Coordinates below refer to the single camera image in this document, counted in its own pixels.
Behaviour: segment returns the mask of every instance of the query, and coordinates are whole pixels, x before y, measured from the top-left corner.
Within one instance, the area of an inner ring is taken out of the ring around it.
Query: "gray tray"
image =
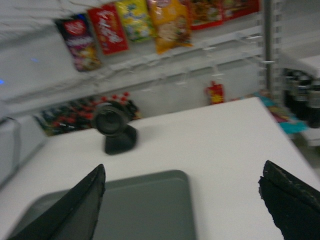
[[[187,175],[171,170],[105,184],[93,240],[195,240]],[[38,199],[11,236],[40,216],[65,191]]]

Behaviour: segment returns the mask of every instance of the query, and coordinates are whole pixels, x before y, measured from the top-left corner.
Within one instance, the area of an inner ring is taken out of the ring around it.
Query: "webcam lens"
[[[99,114],[95,121],[96,128],[104,134],[114,134],[122,126],[122,118],[113,111]]]

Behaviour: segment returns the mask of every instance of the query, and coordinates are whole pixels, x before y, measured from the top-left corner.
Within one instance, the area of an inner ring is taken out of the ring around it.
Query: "colorful product packaging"
[[[158,54],[178,46],[192,47],[189,0],[151,0],[150,15]]]
[[[223,20],[228,21],[260,11],[259,0],[222,0]]]
[[[212,81],[211,86],[207,87],[205,91],[209,97],[209,103],[211,105],[225,102],[224,86],[222,84]]]
[[[156,36],[145,0],[121,0],[115,5],[130,41],[143,42]]]
[[[56,19],[54,23],[69,49],[73,64],[79,72],[100,68],[95,40],[90,32],[85,14],[72,15],[66,19]]]
[[[87,11],[104,55],[129,49],[125,31],[113,2]]]
[[[200,30],[223,24],[220,0],[191,0],[192,30]]]

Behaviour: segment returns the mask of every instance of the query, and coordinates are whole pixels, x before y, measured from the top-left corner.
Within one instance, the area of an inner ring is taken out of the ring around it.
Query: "yellow snack bag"
[[[158,54],[178,46],[192,47],[189,0],[150,0]]]
[[[115,6],[130,41],[142,42],[156,36],[145,0],[121,0]]]

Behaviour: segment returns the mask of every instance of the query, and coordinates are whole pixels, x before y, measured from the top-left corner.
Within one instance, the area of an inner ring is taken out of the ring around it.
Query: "snack package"
[[[158,54],[178,46],[192,47],[189,0],[151,0],[150,15]]]
[[[220,0],[191,0],[192,30],[200,30],[223,24]]]
[[[286,134],[297,134],[308,129],[307,125],[297,119],[285,108],[278,106],[272,99],[268,90],[260,90],[252,94],[231,99],[231,101],[258,97],[263,105],[269,110],[274,120],[280,125]]]
[[[222,84],[212,81],[211,86],[206,88],[206,93],[209,97],[209,103],[211,105],[225,102],[225,92]]]
[[[130,41],[142,42],[156,36],[145,0],[122,0],[115,5]]]
[[[259,0],[221,0],[223,20],[239,18],[260,11]]]
[[[56,19],[54,23],[73,57],[75,68],[79,72],[101,67],[102,63],[97,57],[95,40],[89,30],[85,14],[72,15],[67,19]]]
[[[87,11],[104,55],[129,49],[125,31],[113,2]]]

